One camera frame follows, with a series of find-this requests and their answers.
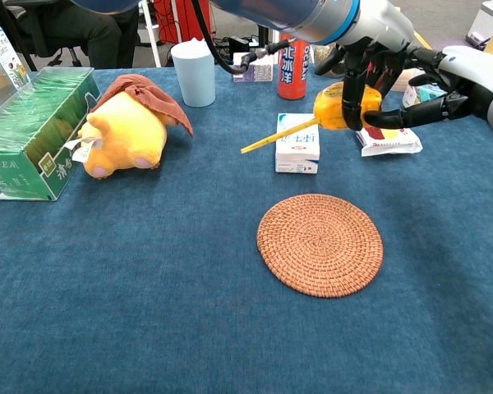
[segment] yellow plush toy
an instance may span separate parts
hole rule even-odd
[[[116,170],[157,168],[167,126],[182,124],[193,136],[187,115],[175,100],[139,75],[117,78],[86,120],[78,133],[83,140],[81,161],[97,179]]]

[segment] brown cloth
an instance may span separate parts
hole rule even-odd
[[[126,92],[150,111],[167,115],[176,122],[181,123],[184,128],[187,129],[188,135],[190,137],[194,136],[191,123],[181,106],[151,80],[138,74],[125,74],[124,76],[119,76],[108,87],[108,90],[106,90],[106,93],[104,93],[92,112],[95,112],[101,105],[121,92]]]

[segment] white box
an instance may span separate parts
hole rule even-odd
[[[493,35],[493,0],[483,2],[466,35],[466,40],[471,45],[478,45]]]
[[[277,132],[310,121],[313,114],[280,113]],[[317,174],[320,164],[320,131],[318,125],[307,127],[276,141],[276,172]]]
[[[234,53],[234,66],[241,65],[241,58],[246,53]],[[233,75],[234,82],[271,82],[274,78],[274,57],[272,55],[262,57],[250,63],[244,74]]]
[[[27,70],[0,27],[0,105],[29,81]]]

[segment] woven coaster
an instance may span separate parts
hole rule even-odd
[[[257,247],[281,282],[321,298],[360,291],[384,257],[372,220],[330,195],[298,195],[276,204],[261,220]]]

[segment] red can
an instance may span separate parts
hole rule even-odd
[[[281,34],[282,40],[291,38],[290,34]],[[279,52],[279,96],[287,100],[305,97],[310,58],[310,45],[299,39]]]

